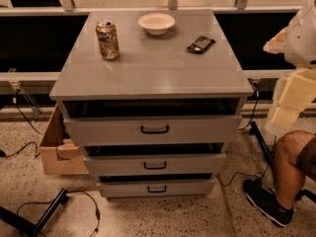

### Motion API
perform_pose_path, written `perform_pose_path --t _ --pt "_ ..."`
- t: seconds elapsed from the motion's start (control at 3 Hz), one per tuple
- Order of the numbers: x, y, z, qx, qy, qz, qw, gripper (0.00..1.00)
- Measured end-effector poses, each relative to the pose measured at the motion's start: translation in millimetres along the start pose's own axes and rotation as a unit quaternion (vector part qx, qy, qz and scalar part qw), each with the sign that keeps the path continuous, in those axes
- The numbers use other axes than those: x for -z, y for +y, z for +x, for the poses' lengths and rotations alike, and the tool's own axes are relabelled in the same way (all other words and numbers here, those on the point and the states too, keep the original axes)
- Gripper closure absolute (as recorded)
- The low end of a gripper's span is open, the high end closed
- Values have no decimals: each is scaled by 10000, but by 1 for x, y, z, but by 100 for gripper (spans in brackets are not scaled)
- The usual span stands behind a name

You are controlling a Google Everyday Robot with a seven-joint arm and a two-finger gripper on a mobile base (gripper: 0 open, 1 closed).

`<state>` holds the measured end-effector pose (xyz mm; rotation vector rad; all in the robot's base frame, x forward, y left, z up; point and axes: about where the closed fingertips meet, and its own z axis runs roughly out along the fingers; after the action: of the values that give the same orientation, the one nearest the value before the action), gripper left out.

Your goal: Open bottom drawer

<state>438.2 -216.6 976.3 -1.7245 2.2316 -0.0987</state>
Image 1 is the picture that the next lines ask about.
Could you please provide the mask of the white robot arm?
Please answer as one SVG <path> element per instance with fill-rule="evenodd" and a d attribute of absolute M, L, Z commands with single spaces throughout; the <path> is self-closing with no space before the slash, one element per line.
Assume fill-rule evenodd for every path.
<path fill-rule="evenodd" d="M 295 66 L 277 80 L 268 114 L 268 129 L 280 132 L 289 129 L 316 99 L 316 0 L 308 0 L 263 50 L 283 53 L 284 60 Z"/>

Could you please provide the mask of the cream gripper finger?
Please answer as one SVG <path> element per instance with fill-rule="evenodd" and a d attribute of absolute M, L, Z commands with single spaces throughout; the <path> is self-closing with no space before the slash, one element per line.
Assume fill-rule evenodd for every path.
<path fill-rule="evenodd" d="M 274 103 L 270 115 L 273 126 L 288 129 L 316 99 L 316 71 L 299 68 L 276 83 Z"/>

